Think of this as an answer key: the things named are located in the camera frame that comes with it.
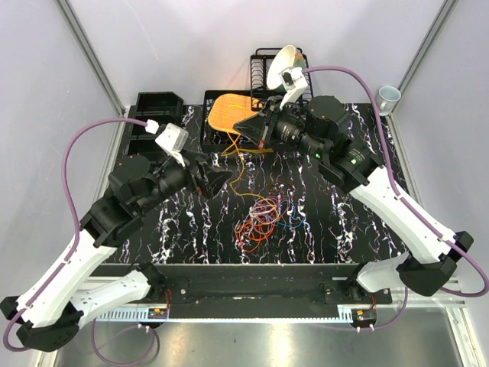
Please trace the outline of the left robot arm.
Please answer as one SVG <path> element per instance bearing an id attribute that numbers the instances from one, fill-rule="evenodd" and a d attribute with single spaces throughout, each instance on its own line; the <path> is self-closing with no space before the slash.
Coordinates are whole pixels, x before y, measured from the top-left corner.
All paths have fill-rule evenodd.
<path id="1" fill-rule="evenodd" d="M 83 292 L 79 288 L 117 248 L 144 224 L 145 215 L 182 189 L 210 200 L 232 172 L 213 167 L 206 154 L 185 152 L 184 161 L 168 158 L 153 166 L 140 155 L 124 159 L 108 175 L 108 188 L 76 225 L 73 239 L 43 277 L 21 296 L 5 297 L 1 312 L 8 326 L 18 325 L 21 346 L 53 352 L 71 341 L 87 323 L 123 304 L 160 301 L 167 279 L 150 263 L 117 281 Z"/>

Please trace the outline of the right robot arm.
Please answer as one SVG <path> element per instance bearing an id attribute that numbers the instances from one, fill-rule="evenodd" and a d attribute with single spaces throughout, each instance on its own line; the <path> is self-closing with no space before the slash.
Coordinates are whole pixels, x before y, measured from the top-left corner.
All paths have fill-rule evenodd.
<path id="1" fill-rule="evenodd" d="M 332 96 L 313 98 L 303 112 L 295 103 L 271 97 L 258 114 L 233 128 L 259 148 L 285 144 L 315 158 L 328 182 L 374 212 L 407 246 L 397 257 L 359 265 L 346 286 L 351 300 L 364 303 L 391 287 L 407 287 L 425 297 L 444 291 L 473 244 L 472 236 L 442 225 L 398 187 L 387 156 L 339 132 L 349 122 L 350 115 Z"/>

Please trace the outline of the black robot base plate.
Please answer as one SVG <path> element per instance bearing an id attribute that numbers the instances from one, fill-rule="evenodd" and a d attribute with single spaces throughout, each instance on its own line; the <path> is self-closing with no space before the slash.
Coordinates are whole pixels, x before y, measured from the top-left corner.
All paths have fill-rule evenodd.
<path id="1" fill-rule="evenodd" d="M 338 318 L 339 306 L 392 304 L 387 289 L 348 292 L 353 265 L 158 265 L 171 290 L 170 318 L 257 321 Z"/>

